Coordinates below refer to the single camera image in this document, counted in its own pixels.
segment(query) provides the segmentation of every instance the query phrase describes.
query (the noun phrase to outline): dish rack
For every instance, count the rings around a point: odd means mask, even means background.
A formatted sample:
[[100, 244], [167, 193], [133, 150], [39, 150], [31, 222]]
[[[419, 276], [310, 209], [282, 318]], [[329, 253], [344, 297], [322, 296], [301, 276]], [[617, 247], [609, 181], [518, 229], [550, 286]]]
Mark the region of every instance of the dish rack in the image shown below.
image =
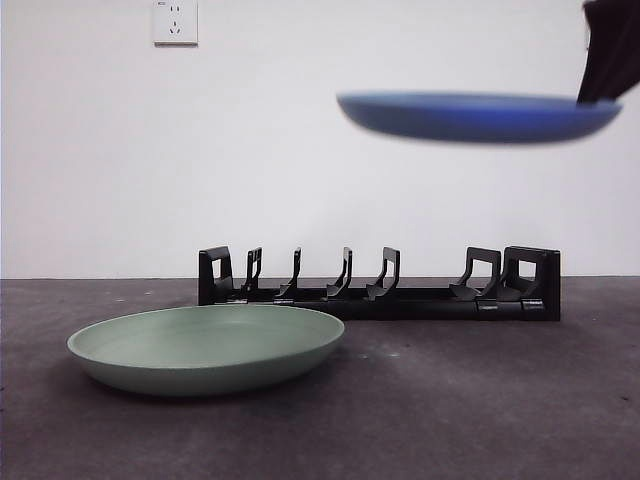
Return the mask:
[[[526, 247], [500, 251], [469, 247], [460, 279], [442, 287], [402, 287], [400, 251], [385, 247], [382, 271], [364, 287], [352, 286], [353, 252], [345, 247], [342, 271], [331, 284], [299, 285], [301, 249], [293, 254], [293, 276], [280, 288], [260, 286], [262, 248], [247, 253], [246, 281], [235, 288], [229, 248], [199, 252], [198, 305], [273, 304], [308, 308], [342, 320], [560, 320], [560, 252]], [[475, 262], [491, 265], [482, 288], [468, 285]], [[219, 275], [213, 263], [220, 262]], [[520, 275], [520, 262], [535, 265], [533, 277]], [[393, 274], [387, 277], [389, 263]]]

